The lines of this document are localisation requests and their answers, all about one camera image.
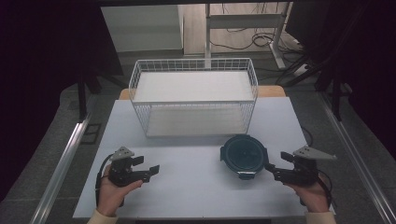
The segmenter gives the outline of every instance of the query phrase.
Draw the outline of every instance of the white table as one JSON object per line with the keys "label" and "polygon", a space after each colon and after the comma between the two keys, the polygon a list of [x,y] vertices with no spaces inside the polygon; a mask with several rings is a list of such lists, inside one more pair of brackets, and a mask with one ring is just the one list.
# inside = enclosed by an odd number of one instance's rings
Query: white table
{"label": "white table", "polygon": [[[306,144],[288,97],[258,98],[248,134],[268,149],[279,168],[292,164],[280,151]],[[119,147],[145,156],[135,170],[161,165],[160,172],[125,198],[119,217],[133,219],[271,218],[302,216],[305,207],[292,189],[262,170],[252,180],[240,180],[219,160],[228,137],[147,138],[130,101],[118,100],[111,112],[92,169],[73,217],[90,217],[95,208],[94,183],[105,157]]]}

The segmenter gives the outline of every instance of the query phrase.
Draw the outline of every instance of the sleeve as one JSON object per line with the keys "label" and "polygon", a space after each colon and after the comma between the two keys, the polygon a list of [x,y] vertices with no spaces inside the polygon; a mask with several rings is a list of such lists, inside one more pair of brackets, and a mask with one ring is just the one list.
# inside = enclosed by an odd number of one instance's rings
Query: sleeve
{"label": "sleeve", "polygon": [[305,213],[306,224],[335,224],[333,212]]}
{"label": "sleeve", "polygon": [[95,209],[88,224],[115,224],[117,220],[117,217],[105,217]]}

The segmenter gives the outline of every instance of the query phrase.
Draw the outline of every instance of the round lid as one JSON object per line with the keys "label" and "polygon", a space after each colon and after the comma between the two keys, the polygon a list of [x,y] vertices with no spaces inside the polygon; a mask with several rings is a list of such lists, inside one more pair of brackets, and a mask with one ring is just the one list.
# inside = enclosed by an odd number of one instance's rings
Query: round lid
{"label": "round lid", "polygon": [[251,179],[268,162],[268,154],[260,141],[240,134],[229,139],[220,149],[220,159],[240,178]]}

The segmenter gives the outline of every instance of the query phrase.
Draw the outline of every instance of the wall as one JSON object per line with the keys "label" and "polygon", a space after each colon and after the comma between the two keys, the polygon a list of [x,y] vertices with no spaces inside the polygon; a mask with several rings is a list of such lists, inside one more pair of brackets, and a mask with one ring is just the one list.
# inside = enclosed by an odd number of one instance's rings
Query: wall
{"label": "wall", "polygon": [[102,7],[117,52],[182,49],[177,6]]}

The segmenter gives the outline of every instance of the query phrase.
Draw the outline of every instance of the white wire basket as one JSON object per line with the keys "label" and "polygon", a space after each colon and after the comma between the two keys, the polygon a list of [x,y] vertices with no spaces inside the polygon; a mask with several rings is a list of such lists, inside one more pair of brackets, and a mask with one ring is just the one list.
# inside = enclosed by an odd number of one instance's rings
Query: white wire basket
{"label": "white wire basket", "polygon": [[129,94],[146,136],[247,133],[257,99],[250,59],[140,60]]}

